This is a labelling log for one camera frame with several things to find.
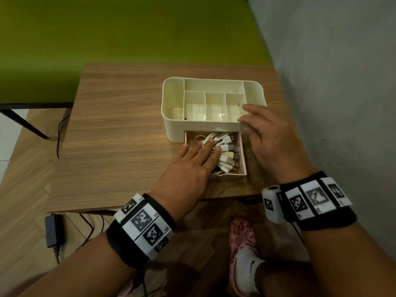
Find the pink patterned slipper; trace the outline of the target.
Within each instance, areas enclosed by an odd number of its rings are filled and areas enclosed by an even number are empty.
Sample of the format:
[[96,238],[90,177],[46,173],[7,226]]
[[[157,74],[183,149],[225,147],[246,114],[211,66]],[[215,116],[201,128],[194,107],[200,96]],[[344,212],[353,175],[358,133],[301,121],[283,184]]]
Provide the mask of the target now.
[[229,244],[230,244],[230,268],[229,268],[229,280],[232,289],[237,294],[234,280],[233,280],[233,269],[235,267],[236,253],[238,249],[243,245],[248,245],[256,250],[256,255],[259,257],[259,252],[256,244],[256,237],[253,227],[247,220],[236,217],[231,221],[230,232],[229,232]]
[[117,295],[117,297],[126,297],[134,290],[134,288],[135,288],[135,277],[130,279],[130,281],[123,287],[123,289]]

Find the person's left hand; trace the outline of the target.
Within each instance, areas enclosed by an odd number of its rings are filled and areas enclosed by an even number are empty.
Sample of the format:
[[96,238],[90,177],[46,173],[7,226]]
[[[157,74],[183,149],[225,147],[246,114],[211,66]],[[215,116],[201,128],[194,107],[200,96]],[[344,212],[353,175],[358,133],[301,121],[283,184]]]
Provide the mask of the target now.
[[206,161],[200,161],[202,142],[189,147],[182,159],[176,156],[148,193],[178,223],[200,202],[211,172],[221,156],[219,147],[213,148]]

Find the white compartment organizer box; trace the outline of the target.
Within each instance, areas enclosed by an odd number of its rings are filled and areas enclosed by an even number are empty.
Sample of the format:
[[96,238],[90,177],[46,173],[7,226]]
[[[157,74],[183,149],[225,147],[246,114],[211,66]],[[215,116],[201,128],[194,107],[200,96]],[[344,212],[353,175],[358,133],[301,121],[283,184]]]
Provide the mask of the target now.
[[163,82],[161,114],[167,138],[185,141],[185,132],[242,132],[243,104],[266,106],[261,84],[250,80],[171,77]]

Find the green table with black legs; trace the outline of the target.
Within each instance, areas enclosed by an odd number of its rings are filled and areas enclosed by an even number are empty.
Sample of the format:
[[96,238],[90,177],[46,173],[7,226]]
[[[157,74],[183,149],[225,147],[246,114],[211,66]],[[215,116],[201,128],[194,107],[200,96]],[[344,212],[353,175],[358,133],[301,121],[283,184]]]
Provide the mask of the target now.
[[272,65],[247,0],[0,0],[0,114],[71,108],[87,62]]

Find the person's right forearm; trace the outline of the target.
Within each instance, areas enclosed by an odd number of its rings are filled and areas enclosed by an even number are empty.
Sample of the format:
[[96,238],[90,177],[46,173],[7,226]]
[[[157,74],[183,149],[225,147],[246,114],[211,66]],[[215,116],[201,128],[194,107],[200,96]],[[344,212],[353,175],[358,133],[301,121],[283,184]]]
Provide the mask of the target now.
[[396,263],[358,222],[301,234],[326,297],[396,297]]

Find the person's right hand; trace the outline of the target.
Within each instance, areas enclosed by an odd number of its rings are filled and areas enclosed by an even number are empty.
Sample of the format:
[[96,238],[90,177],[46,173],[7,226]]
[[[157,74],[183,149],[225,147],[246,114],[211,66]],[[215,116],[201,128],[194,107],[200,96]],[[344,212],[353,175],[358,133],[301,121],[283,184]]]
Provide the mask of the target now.
[[279,184],[301,180],[318,172],[293,127],[269,111],[270,118],[248,113],[238,119],[246,127],[255,129],[255,145],[251,145],[251,149],[260,166]]

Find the black power adapter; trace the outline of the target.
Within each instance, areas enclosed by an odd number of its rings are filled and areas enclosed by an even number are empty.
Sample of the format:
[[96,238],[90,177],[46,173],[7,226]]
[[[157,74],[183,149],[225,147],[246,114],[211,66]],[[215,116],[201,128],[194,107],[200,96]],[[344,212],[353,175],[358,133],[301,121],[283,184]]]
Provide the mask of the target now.
[[63,215],[51,214],[44,221],[47,248],[60,248],[66,242]]

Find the pink organizer drawer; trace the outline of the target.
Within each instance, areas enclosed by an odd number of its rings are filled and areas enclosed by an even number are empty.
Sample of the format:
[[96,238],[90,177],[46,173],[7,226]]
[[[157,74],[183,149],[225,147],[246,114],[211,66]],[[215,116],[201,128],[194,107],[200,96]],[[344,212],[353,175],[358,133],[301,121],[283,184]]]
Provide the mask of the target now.
[[201,141],[205,145],[208,139],[215,140],[215,147],[221,148],[219,167],[221,174],[212,174],[213,180],[237,180],[247,176],[247,168],[244,158],[242,137],[237,132],[210,132],[210,131],[186,131],[185,142],[193,147]]

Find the black wristband with marker tiles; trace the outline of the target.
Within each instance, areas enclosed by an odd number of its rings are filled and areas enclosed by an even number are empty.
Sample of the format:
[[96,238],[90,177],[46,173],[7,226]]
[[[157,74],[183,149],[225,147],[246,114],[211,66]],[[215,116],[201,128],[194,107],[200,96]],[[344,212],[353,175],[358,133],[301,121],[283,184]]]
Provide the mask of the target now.
[[114,215],[106,230],[111,248],[129,267],[143,271],[174,236],[176,223],[148,194],[136,194]]
[[280,184],[278,200],[285,220],[302,231],[344,228],[357,221],[352,202],[323,171]]

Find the white sock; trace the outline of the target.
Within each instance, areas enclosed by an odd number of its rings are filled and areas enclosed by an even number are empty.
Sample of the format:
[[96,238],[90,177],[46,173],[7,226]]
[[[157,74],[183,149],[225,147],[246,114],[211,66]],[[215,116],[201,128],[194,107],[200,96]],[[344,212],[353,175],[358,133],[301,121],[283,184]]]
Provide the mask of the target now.
[[255,285],[255,273],[259,265],[265,262],[256,255],[256,250],[251,246],[243,245],[238,249],[233,269],[233,280],[236,292],[240,297],[259,293]]

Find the person's left forearm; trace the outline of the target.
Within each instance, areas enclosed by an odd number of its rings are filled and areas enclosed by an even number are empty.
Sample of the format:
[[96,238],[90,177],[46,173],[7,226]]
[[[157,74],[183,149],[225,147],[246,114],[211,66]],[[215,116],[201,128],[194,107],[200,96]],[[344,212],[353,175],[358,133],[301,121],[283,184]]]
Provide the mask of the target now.
[[102,233],[18,297],[115,297],[138,272],[121,260]]

